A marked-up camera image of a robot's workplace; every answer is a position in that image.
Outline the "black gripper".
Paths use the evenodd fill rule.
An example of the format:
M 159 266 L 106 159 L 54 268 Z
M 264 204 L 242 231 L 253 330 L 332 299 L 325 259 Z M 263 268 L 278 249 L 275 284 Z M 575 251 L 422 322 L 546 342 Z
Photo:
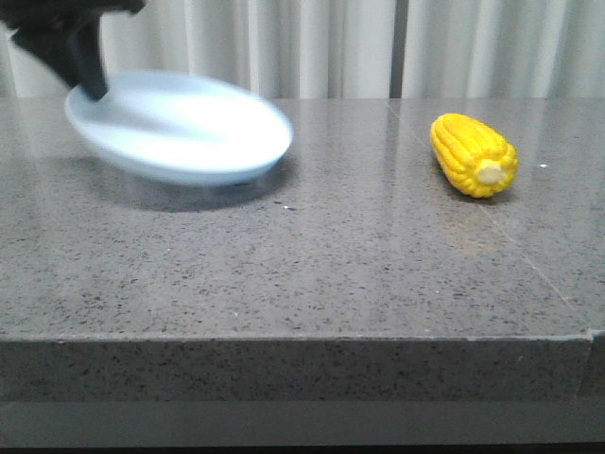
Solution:
M 11 40 L 91 100 L 108 93 L 101 62 L 99 18 L 106 12 L 138 13 L 141 0 L 2 1 L 1 22 L 17 29 Z

